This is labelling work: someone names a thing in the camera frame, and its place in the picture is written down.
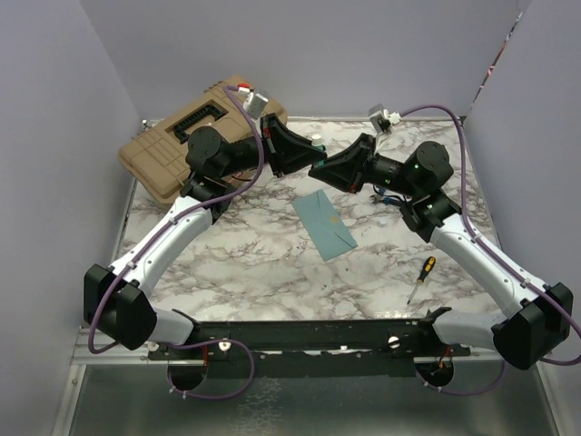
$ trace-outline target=gray wall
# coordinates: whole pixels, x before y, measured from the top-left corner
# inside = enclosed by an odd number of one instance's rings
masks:
[[[139,119],[76,0],[0,4],[0,433],[48,434]]]
[[[140,114],[160,118],[233,73],[295,115],[467,114],[519,0],[81,3]]]
[[[578,320],[580,16],[578,0],[534,0],[467,122],[470,152],[503,248],[547,281],[567,284]],[[573,337],[556,355],[580,352]],[[576,413],[581,367],[557,373]],[[576,418],[581,434],[581,415]]]

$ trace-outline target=black wire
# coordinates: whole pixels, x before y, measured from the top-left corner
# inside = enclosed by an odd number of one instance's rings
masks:
[[[241,182],[250,182],[251,179],[242,179],[240,177],[236,177],[235,175],[231,175],[232,179],[240,180]]]

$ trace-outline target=marble surface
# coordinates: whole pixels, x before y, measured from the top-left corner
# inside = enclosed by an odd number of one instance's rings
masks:
[[[349,146],[367,123],[289,123],[302,135],[321,134],[329,155]],[[445,186],[459,202],[459,146],[452,123],[409,122],[396,126],[381,153],[398,160],[423,141],[444,144],[455,168]],[[322,261],[291,203],[323,189],[358,247]],[[443,305],[464,312],[495,312],[482,288],[443,252],[424,243],[396,208],[371,204],[371,186],[357,195],[310,179],[307,170],[277,179],[267,167],[257,184],[235,199],[222,218],[190,243],[151,297],[157,307],[179,309],[201,321],[371,319],[424,315]],[[494,231],[471,169],[469,214],[490,240]],[[138,184],[123,253],[162,218],[161,207]],[[406,301],[424,260],[437,265],[413,302]]]

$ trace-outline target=green envelope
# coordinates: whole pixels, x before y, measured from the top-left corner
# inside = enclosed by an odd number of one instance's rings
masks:
[[[323,261],[357,247],[357,242],[322,190],[292,202]]]

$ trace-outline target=purple wire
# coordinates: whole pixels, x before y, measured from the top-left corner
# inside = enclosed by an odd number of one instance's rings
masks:
[[[211,205],[216,204],[216,203],[225,202],[225,201],[231,200],[232,198],[234,198],[237,195],[240,195],[241,193],[245,193],[246,191],[248,191],[256,183],[256,181],[259,179],[259,177],[262,174],[262,169],[264,168],[264,149],[262,148],[261,134],[256,129],[256,125],[254,124],[254,121],[252,121],[252,119],[250,118],[250,116],[246,113],[246,111],[242,107],[242,104],[231,93],[231,91],[238,91],[238,86],[227,85],[227,86],[224,86],[222,89],[224,90],[224,93],[226,93],[226,95],[228,96],[228,98],[230,98],[230,100],[232,101],[232,103],[236,106],[236,109],[238,109],[240,111],[240,113],[242,114],[242,116],[246,120],[246,123],[248,123],[248,125],[250,126],[250,128],[252,130],[252,134],[254,135],[254,140],[256,141],[256,145],[257,145],[257,148],[258,148],[258,166],[257,166],[257,169],[256,169],[256,173],[251,178],[251,180],[248,182],[248,184],[245,184],[245,185],[241,186],[240,188],[238,188],[233,193],[228,193],[226,195],[223,195],[222,197],[212,198],[211,200],[208,200],[208,201],[203,202],[203,203],[196,204],[195,206],[192,206],[192,207],[190,207],[188,209],[185,209],[184,211],[182,211],[182,212],[178,213],[177,215],[175,215],[175,218],[174,218],[175,221],[181,220],[184,216],[189,215],[190,213],[195,212],[198,209],[201,209],[202,207],[208,207],[208,206],[211,206]],[[143,255],[145,253],[147,253],[147,251],[152,247],[152,245],[154,245],[155,242],[162,235],[164,235],[165,232],[167,232],[167,230],[170,227],[172,227],[173,225],[175,225],[175,224],[168,222],[164,226],[162,226],[160,228],[160,230],[158,230],[152,236],[152,238],[147,243],[145,243],[145,245],[143,246],[143,248],[139,252],[137,252],[135,254],[135,256],[131,259],[131,262],[133,262],[133,263],[139,262],[141,260],[141,258],[143,257]],[[89,328],[88,348],[89,348],[89,351],[92,354],[101,354],[102,352],[107,352],[107,351],[111,350],[115,345],[117,345],[119,343],[118,341],[115,341],[115,342],[111,342],[108,345],[105,345],[102,348],[95,348],[95,346],[94,346],[94,336],[95,336],[95,334],[97,332],[97,324],[99,323],[99,320],[101,319],[101,315],[103,315],[103,310],[104,310],[105,305],[107,304],[107,301],[109,300],[109,297],[111,297],[111,295],[115,291],[115,289],[116,289],[117,285],[119,284],[119,282],[123,279],[123,277],[129,271],[130,271],[130,268],[128,266],[125,266],[121,270],[121,272],[119,272],[119,274],[117,275],[117,277],[115,277],[115,279],[113,280],[113,282],[111,283],[111,285],[109,285],[109,287],[107,288],[107,291],[105,291],[105,294],[103,295],[103,298],[101,299],[101,301],[99,302],[99,305],[97,306],[97,310],[94,313],[93,321],[91,322],[91,327]]]
[[[229,343],[233,343],[234,345],[238,345],[246,352],[246,354],[248,354],[248,357],[251,361],[251,371],[248,374],[248,379],[246,379],[246,382],[239,389],[237,389],[236,391],[231,392],[231,393],[226,393],[224,395],[204,395],[202,393],[193,393],[190,391],[180,391],[179,389],[177,389],[173,385],[172,375],[168,372],[167,373],[167,381],[170,383],[170,386],[172,386],[172,389],[174,391],[180,393],[181,395],[185,394],[187,397],[198,398],[201,400],[229,400],[230,398],[234,398],[236,395],[240,395],[241,393],[243,393],[244,391],[246,391],[249,388],[249,386],[252,383],[252,379],[254,378],[254,359],[252,357],[252,352],[250,351],[250,349],[246,345],[244,345],[242,342],[236,341],[234,339],[215,339],[213,341],[194,343],[191,345],[170,345],[170,346],[172,348],[174,348],[175,350],[192,350],[194,348],[206,347],[208,345],[214,345],[214,344],[220,343],[220,342],[229,342]]]
[[[484,250],[492,259],[494,259],[502,268],[504,268],[510,275],[512,275],[515,279],[519,282],[524,283],[525,286],[534,292],[539,297],[543,298],[547,301],[566,321],[573,327],[573,330],[577,333],[579,338],[581,338],[581,325],[579,325],[572,317],[569,315],[565,309],[563,309],[555,300],[549,297],[543,290],[535,286],[533,283],[526,282],[525,277],[523,277],[518,271],[512,268],[508,263],[504,261],[500,256],[498,256],[490,246],[488,246],[484,241],[480,238],[475,238],[476,232],[472,229],[472,225],[470,225],[470,221],[468,220],[468,196],[467,196],[467,164],[466,164],[466,138],[464,136],[464,129],[460,124],[460,121],[454,113],[448,109],[446,106],[442,106],[440,104],[425,104],[422,106],[416,106],[408,109],[407,111],[403,111],[400,113],[401,117],[407,116],[409,114],[413,114],[414,112],[421,111],[422,109],[439,109],[447,113],[454,122],[456,126],[456,130],[458,131],[458,139],[460,141],[460,162],[461,162],[461,175],[460,175],[460,193],[461,193],[461,204],[462,204],[462,221],[464,222],[464,226],[468,233],[477,244]],[[553,359],[543,358],[541,359],[542,362],[550,363],[552,365],[557,366],[573,366],[577,365],[581,362],[581,354],[579,354],[575,359],[570,361],[556,361]]]
[[[500,383],[505,379],[508,371],[508,363],[507,361],[502,361],[502,371],[500,375],[498,375],[497,379],[490,383],[486,388],[479,389],[477,391],[454,391],[453,389],[446,389],[446,388],[439,388],[434,386],[433,384],[429,384],[426,379],[424,379],[421,374],[416,371],[416,375],[422,380],[427,388],[430,388],[432,391],[438,391],[439,393],[446,393],[447,395],[454,395],[456,397],[472,397],[475,395],[482,395],[483,393],[487,393],[496,389]]]

